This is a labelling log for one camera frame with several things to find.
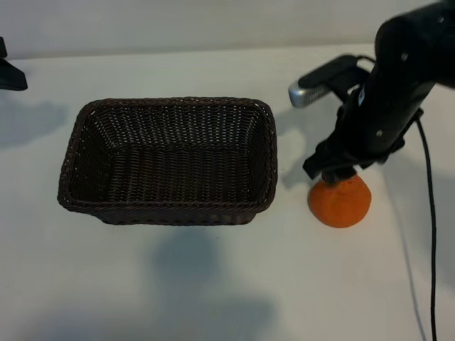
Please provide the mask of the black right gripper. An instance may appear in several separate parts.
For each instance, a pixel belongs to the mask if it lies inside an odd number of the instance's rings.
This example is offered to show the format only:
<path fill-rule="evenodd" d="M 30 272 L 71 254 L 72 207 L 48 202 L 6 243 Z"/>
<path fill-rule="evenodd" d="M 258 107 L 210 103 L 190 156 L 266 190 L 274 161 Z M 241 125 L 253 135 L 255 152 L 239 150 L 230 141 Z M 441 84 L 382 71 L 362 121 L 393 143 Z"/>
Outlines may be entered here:
<path fill-rule="evenodd" d="M 354 166 L 384 163 L 431 89 L 431 82 L 364 85 L 346 103 L 334 132 L 304 161 L 304 171 L 335 185 L 354 177 Z"/>

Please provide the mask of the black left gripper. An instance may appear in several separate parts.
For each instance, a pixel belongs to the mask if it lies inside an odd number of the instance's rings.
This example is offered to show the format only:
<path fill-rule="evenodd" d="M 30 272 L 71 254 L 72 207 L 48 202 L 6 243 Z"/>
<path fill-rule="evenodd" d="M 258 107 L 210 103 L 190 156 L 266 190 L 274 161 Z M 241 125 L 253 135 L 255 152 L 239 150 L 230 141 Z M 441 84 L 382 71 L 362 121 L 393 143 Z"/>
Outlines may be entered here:
<path fill-rule="evenodd" d="M 28 89 L 25 74 L 3 58 L 8 55 L 4 38 L 0 37 L 0 89 L 24 91 Z"/>

